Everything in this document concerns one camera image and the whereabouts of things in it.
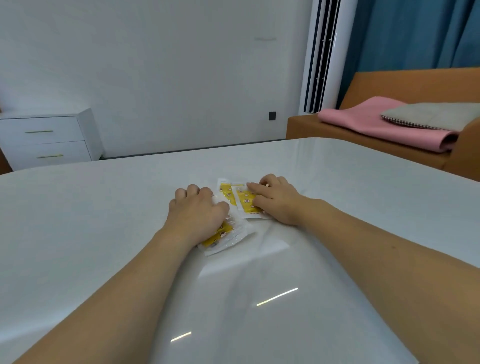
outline pink mat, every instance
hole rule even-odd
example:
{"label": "pink mat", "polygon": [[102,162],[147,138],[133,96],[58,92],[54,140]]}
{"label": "pink mat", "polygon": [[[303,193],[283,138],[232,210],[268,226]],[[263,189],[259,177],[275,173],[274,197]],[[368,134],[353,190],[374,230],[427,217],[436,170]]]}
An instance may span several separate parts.
{"label": "pink mat", "polygon": [[321,121],[341,126],[360,134],[388,140],[406,146],[442,153],[452,150],[458,133],[447,130],[408,128],[389,123],[380,114],[406,103],[386,97],[372,97],[346,110],[325,109],[318,113]]}

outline hand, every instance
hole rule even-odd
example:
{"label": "hand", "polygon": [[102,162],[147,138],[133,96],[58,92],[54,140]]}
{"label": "hand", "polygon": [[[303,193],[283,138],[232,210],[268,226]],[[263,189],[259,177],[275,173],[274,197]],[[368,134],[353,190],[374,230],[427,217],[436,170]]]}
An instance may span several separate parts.
{"label": "hand", "polygon": [[285,177],[269,174],[261,179],[260,184],[248,183],[247,186],[257,193],[253,200],[255,206],[284,224],[300,224],[300,212],[310,199],[300,195]]}
{"label": "hand", "polygon": [[179,188],[168,206],[168,218],[161,231],[181,237],[188,250],[212,237],[227,218],[230,206],[226,202],[214,205],[212,191],[191,184]]}

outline person's left arm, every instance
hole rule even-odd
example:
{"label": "person's left arm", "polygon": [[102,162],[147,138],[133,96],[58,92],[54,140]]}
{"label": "person's left arm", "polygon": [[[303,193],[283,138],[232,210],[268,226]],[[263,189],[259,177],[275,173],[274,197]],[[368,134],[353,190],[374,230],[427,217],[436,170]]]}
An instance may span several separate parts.
{"label": "person's left arm", "polygon": [[213,205],[208,188],[178,189],[147,246],[14,364],[146,363],[182,261],[214,235],[228,210],[225,202]]}

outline white glossy table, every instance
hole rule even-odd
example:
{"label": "white glossy table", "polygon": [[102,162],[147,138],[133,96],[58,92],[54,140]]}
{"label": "white glossy table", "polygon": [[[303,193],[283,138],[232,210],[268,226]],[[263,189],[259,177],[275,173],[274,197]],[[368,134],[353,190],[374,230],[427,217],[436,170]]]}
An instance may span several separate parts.
{"label": "white glossy table", "polygon": [[[267,173],[480,267],[480,184],[343,141],[23,170],[0,176],[0,363],[11,363],[140,251],[165,221],[176,188]],[[277,222],[253,224],[257,232],[232,249],[191,253],[152,363],[417,362],[321,244]]]}

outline curtain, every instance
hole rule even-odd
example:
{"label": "curtain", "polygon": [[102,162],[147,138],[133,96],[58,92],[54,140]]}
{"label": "curtain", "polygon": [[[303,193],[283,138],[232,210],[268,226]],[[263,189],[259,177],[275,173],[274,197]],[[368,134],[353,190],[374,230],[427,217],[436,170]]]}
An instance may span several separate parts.
{"label": "curtain", "polygon": [[359,0],[338,105],[355,72],[480,66],[480,0]]}

